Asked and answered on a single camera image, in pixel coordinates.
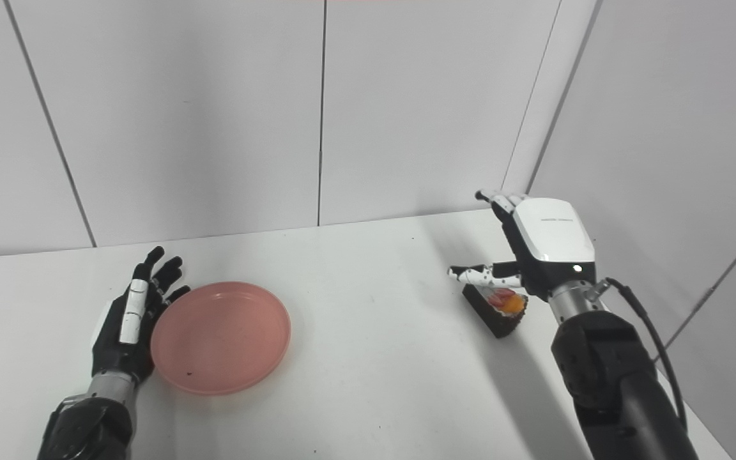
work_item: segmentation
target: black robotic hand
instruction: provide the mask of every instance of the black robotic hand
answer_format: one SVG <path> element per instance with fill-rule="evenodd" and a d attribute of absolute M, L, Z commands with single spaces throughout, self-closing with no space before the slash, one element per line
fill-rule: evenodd
<path fill-rule="evenodd" d="M 135 389 L 149 378 L 152 363 L 150 341 L 158 318 L 178 297 L 189 291 L 184 286 L 164 299 L 166 291 L 181 277 L 181 258 L 174 257 L 151 276 L 155 263 L 164 256 L 156 247 L 135 267 L 131 285 L 113 300 L 102 329 L 93 345 L 93 379 L 84 395 L 64 399 L 50 414 L 38 460 L 125 460 L 132 439 L 131 405 Z M 127 316 L 130 292 L 145 288 L 143 310 Z M 141 299 L 134 295 L 140 307 Z M 132 330 L 132 340 L 122 342 L 122 327 Z"/>
<path fill-rule="evenodd" d="M 150 353 L 152 329 L 155 328 L 155 323 L 170 303 L 173 303 L 178 297 L 190 290 L 189 286 L 182 286 L 164 299 L 166 291 L 176 280 L 180 279 L 183 261 L 180 257 L 173 257 L 167 260 L 154 276 L 150 277 L 149 273 L 152 272 L 152 268 L 163 256 L 164 248 L 155 247 L 146 256 L 146 260 L 135 267 L 134 278 L 138 276 L 145 277 L 144 280 L 149 282 L 149 291 L 146 295 L 146 312 L 141 318 L 141 331 L 138 335 L 137 344 L 119 342 L 121 323 L 127 306 L 129 292 L 129 288 L 127 288 L 119 298 L 113 300 L 110 312 L 104 320 L 102 331 L 98 334 L 96 343 L 93 345 L 93 375 L 105 371 L 123 372 L 131 375 L 135 384 L 139 385 L 152 373 L 154 367 Z"/>

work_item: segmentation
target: white robotic hand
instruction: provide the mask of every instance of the white robotic hand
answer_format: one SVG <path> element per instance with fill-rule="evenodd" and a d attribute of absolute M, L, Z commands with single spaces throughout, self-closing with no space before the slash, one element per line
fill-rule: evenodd
<path fill-rule="evenodd" d="M 490 203 L 516 261 L 451 267 L 450 276 L 491 288 L 523 286 L 543 300 L 571 280 L 595 284 L 595 249 L 569 202 L 491 190 L 479 190 L 476 198 Z"/>

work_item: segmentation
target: tabletop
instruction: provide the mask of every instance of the tabletop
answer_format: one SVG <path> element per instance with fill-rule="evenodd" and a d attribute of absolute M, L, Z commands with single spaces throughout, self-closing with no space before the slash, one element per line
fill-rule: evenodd
<path fill-rule="evenodd" d="M 90 381 L 104 305 L 156 242 L 0 257 L 0 460 L 35 457 L 50 412 Z M 489 210 L 161 243 L 196 288 L 242 280 L 284 303 L 292 338 L 254 387 L 188 395 L 153 374 L 132 458 L 585 459 L 531 298 L 496 340 L 448 265 L 514 259 Z M 728 459 L 689 410 L 702 460 Z"/>

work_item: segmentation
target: robotic hand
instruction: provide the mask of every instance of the robotic hand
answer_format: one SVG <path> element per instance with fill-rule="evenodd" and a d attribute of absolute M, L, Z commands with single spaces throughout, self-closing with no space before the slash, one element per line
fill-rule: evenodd
<path fill-rule="evenodd" d="M 549 303 L 558 321 L 552 352 L 595 460 L 697 460 L 666 350 L 632 291 L 595 279 L 595 249 L 567 201 L 480 190 L 502 222 L 516 261 L 450 267 L 461 282 L 520 288 Z M 657 381 L 634 327 L 606 311 L 599 297 L 616 286 L 649 328 L 675 394 L 680 420 Z"/>
<path fill-rule="evenodd" d="M 135 389 L 155 366 L 150 353 L 152 329 L 166 308 L 189 291 L 182 286 L 164 299 L 181 277 L 174 257 L 151 276 L 164 256 L 156 247 L 135 267 L 132 282 L 113 300 L 93 345 L 93 379 L 84 395 L 61 401 L 50 414 L 38 460 L 124 460 L 132 437 Z"/>

